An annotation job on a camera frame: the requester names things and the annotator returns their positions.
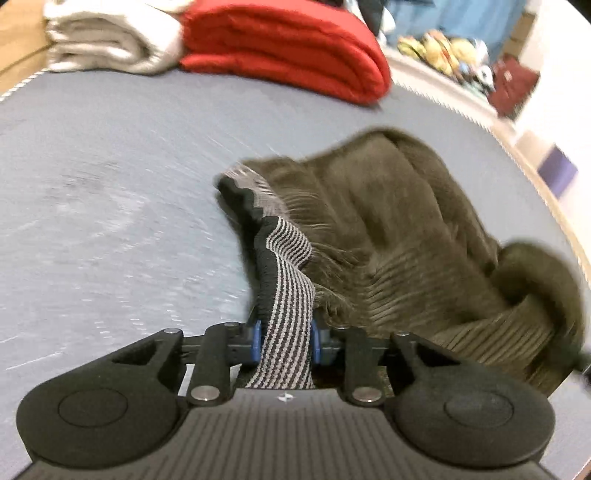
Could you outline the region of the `brown corduroy pants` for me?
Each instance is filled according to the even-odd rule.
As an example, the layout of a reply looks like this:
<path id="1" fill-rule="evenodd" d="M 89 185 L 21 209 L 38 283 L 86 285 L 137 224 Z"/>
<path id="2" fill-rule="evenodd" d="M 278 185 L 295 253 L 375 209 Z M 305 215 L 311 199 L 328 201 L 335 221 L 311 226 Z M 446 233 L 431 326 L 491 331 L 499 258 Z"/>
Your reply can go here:
<path id="1" fill-rule="evenodd" d="M 422 141 L 370 130 L 304 160 L 246 160 L 217 188 L 259 282 L 266 339 L 249 387 L 311 387 L 318 318 L 417 334 L 547 395 L 574 370 L 585 319 L 571 269 L 537 244 L 498 243 Z"/>

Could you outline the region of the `grey bed mattress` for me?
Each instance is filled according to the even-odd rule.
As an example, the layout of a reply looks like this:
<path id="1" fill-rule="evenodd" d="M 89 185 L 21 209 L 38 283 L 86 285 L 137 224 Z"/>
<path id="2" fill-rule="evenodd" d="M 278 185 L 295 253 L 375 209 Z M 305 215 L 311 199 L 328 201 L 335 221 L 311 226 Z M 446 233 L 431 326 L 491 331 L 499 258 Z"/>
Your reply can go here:
<path id="1" fill-rule="evenodd" d="M 486 230 L 575 253 L 497 139 L 405 89 L 374 109 L 286 86 L 171 71 L 46 73 L 1 104 L 1 475 L 43 381 L 166 327 L 242 321 L 253 291 L 215 181 L 236 162 L 309 156 L 372 127 L 445 161 Z"/>

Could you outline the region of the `purple bag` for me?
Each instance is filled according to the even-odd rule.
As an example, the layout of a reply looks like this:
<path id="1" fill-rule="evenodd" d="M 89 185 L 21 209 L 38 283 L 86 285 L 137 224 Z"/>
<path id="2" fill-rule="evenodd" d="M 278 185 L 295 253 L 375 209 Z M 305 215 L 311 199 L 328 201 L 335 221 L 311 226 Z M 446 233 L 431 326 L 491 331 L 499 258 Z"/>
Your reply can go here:
<path id="1" fill-rule="evenodd" d="M 538 168 L 538 174 L 558 199 L 568 190 L 577 173 L 577 167 L 556 146 L 550 150 Z"/>

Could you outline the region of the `red folded blanket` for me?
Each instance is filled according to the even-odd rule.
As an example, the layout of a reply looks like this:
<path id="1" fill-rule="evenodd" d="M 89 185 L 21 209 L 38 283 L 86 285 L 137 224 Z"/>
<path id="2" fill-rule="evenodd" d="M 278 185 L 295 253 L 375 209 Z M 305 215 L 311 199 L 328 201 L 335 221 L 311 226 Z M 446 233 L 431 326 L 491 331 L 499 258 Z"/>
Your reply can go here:
<path id="1" fill-rule="evenodd" d="M 188 72 L 272 81 L 363 106 L 392 84 L 365 23 L 317 1 L 194 1 L 182 41 L 179 65 Z"/>

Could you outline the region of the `yellow plush toy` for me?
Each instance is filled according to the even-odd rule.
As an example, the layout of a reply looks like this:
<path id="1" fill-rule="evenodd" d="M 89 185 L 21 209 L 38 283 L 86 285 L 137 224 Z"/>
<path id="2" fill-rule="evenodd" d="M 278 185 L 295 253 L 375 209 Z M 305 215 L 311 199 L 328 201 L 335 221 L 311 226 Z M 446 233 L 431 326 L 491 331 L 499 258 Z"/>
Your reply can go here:
<path id="1" fill-rule="evenodd" d="M 484 94 L 494 90 L 489 51 L 483 40 L 448 37 L 439 30 L 430 30 L 420 39 L 401 36 L 397 49 L 461 85 Z"/>

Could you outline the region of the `dark red cushion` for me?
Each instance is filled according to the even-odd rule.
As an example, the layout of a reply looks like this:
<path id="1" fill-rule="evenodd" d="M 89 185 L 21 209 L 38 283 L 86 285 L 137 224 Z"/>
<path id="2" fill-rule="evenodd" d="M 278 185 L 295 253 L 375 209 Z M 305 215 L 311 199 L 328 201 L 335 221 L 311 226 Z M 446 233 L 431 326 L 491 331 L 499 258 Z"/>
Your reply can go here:
<path id="1" fill-rule="evenodd" d="M 514 120 L 536 88 L 540 73 L 511 55 L 498 59 L 492 72 L 494 90 L 488 94 L 488 101 L 500 118 Z"/>

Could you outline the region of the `cream folded blanket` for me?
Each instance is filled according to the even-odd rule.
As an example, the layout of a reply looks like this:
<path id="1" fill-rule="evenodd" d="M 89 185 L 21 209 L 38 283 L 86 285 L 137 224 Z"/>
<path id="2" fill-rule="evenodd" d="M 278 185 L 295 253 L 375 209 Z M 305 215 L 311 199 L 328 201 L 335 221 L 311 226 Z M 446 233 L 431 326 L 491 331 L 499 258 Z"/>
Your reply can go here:
<path id="1" fill-rule="evenodd" d="M 177 17 L 187 6 L 186 1 L 47 1 L 47 69 L 165 72 L 183 54 Z"/>

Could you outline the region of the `blue curtain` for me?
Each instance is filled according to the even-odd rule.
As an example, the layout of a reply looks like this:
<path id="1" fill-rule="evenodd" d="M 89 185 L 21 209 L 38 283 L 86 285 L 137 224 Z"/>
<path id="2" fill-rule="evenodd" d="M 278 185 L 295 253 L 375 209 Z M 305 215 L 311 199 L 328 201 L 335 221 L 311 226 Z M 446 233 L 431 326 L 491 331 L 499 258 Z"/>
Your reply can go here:
<path id="1" fill-rule="evenodd" d="M 501 53 L 525 8 L 518 0 L 434 0 L 389 1 L 396 28 L 388 35 L 395 46 L 401 36 L 421 38 L 429 30 L 448 37 L 479 39 L 485 42 L 489 59 Z"/>

